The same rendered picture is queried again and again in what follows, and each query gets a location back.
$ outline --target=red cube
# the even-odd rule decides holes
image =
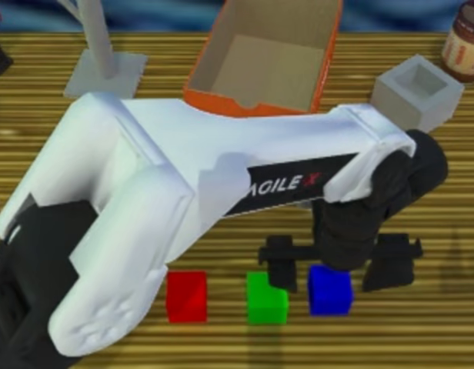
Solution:
[[[165,309],[170,323],[200,323],[207,319],[204,271],[170,271]]]

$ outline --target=cardboard box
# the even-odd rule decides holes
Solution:
[[[342,0],[227,0],[184,100],[232,117],[316,112]]]

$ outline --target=jar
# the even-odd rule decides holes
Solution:
[[[459,7],[442,50],[442,67],[460,82],[474,81],[474,0]]]

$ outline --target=wooden surface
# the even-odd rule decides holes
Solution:
[[[139,97],[180,97],[204,35],[115,35],[115,47],[150,55]],[[419,53],[436,60],[444,35],[340,35],[322,110],[366,101],[375,76]],[[15,65],[0,78],[0,197],[5,200],[70,103],[62,97],[81,35],[0,35]],[[358,293],[343,318],[308,315],[304,273],[284,327],[248,327],[244,280],[267,234],[309,240],[309,213],[280,208],[221,221],[174,269],[209,276],[209,323],[168,325],[164,291],[126,339],[79,368],[474,368],[474,85],[434,132],[448,181],[385,226],[421,237],[426,256],[407,288]],[[362,272],[355,273],[359,286]]]

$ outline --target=robotic arm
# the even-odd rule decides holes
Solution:
[[[0,368],[68,367],[126,336],[220,218],[313,201],[324,262],[357,268],[419,143],[369,105],[235,119],[85,95],[0,216]]]

